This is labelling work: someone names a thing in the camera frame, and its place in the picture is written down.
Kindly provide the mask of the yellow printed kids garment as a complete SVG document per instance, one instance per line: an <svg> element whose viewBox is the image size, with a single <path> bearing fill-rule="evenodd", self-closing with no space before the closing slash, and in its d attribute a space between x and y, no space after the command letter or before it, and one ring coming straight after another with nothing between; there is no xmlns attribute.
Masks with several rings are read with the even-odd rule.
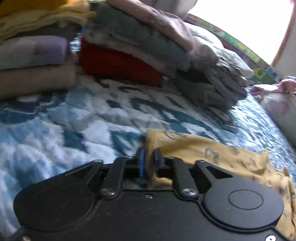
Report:
<svg viewBox="0 0 296 241"><path fill-rule="evenodd" d="M205 137L151 128L147 130L145 148L148 151L145 168L153 186L171 185L169 178L157 177L154 170L152 153L159 148L164 156L177 157L188 164L203 160L276 190L284 202L276 228L289 239L295 239L294 182L287 169L277 169L270 163L267 149L253 152Z"/></svg>

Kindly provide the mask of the red knit sweater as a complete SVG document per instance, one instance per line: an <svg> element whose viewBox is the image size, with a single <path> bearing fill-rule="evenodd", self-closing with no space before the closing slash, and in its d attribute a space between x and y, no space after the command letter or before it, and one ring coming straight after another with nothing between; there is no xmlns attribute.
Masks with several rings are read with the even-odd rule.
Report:
<svg viewBox="0 0 296 241"><path fill-rule="evenodd" d="M126 80L133 84L161 87L163 75L144 61L121 51L102 47L81 38L78 63L93 77Z"/></svg>

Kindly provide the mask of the grey lilac folded clothes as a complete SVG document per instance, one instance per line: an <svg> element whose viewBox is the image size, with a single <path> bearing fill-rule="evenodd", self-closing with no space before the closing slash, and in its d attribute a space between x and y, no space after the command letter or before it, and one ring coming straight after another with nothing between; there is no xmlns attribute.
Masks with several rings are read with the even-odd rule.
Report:
<svg viewBox="0 0 296 241"><path fill-rule="evenodd" d="M175 84L185 97L197 106L230 109L247 97L248 78L254 71L235 52L205 46L192 67L179 71Z"/></svg>

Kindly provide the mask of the colourful alphabet play mat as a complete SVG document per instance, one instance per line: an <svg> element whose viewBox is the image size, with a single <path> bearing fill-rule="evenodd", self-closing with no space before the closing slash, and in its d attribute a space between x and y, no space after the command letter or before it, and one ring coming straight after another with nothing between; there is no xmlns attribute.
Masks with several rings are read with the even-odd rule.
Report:
<svg viewBox="0 0 296 241"><path fill-rule="evenodd" d="M232 37L224 30L192 14L188 14L185 21L213 33L216 37L218 37L226 49L237 53L254 71L254 76L251 80L255 83L274 84L280 81L279 75L274 71L272 66L268 65L246 45Z"/></svg>

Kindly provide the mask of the pink folded garment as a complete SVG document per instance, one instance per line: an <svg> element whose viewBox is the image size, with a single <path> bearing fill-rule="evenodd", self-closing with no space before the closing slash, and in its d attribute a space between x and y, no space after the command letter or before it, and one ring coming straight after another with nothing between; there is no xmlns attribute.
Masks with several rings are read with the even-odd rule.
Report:
<svg viewBox="0 0 296 241"><path fill-rule="evenodd" d="M193 36L178 16L155 9L141 1L108 1L108 3L175 41L190 53L191 63L195 68L203 69L217 64L219 57L214 51L214 46L200 37Z"/></svg>

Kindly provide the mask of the pink white duvet bundle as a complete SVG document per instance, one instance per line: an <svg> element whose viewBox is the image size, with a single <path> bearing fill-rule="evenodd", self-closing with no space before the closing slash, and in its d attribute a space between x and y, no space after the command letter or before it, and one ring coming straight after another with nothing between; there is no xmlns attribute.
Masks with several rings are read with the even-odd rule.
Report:
<svg viewBox="0 0 296 241"><path fill-rule="evenodd" d="M295 77L286 76L276 84L257 84L249 92L295 146Z"/></svg>

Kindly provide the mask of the brown folded garment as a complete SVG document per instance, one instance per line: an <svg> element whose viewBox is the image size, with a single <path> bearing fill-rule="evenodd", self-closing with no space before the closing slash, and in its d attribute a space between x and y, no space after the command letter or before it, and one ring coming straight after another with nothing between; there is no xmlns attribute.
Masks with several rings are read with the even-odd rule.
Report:
<svg viewBox="0 0 296 241"><path fill-rule="evenodd" d="M71 60L60 66L1 71L1 99L69 89L75 85L75 75L76 68Z"/></svg>

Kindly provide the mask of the blue white patterned bedspread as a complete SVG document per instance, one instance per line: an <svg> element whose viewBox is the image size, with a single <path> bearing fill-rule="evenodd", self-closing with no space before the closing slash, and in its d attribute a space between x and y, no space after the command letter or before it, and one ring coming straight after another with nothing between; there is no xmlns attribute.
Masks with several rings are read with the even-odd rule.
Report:
<svg viewBox="0 0 296 241"><path fill-rule="evenodd" d="M276 189L285 208L277 228L295 238L295 150L252 97L229 111L193 106L172 86L160 89L78 77L69 91L1 101L1 235L19 223L15 196L29 184L101 159L132 156L149 128L193 134L260 158L231 162Z"/></svg>

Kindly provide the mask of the yellow folded towel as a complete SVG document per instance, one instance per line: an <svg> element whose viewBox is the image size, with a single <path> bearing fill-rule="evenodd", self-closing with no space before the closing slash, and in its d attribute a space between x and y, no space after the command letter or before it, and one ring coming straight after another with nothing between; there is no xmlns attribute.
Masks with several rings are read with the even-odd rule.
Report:
<svg viewBox="0 0 296 241"><path fill-rule="evenodd" d="M1 40L60 22L82 26L94 16L87 1L67 1L56 9L32 9L1 16Z"/></svg>

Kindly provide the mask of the grey green folded garment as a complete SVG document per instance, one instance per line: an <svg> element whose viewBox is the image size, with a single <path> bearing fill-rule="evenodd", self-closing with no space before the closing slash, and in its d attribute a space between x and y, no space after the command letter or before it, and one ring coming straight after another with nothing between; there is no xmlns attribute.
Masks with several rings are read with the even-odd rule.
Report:
<svg viewBox="0 0 296 241"><path fill-rule="evenodd" d="M104 30L114 37L126 40L180 70L187 71L190 68L189 52L158 30L104 1L92 4L91 9L96 12L91 22L95 29Z"/></svg>

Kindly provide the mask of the purple folded garment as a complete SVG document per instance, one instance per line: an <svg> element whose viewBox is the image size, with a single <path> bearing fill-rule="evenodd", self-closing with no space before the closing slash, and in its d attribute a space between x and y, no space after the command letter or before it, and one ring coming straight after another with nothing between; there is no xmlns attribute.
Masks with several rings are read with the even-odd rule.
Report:
<svg viewBox="0 0 296 241"><path fill-rule="evenodd" d="M26 36L1 43L1 70L61 65L66 59L68 40L58 36Z"/></svg>

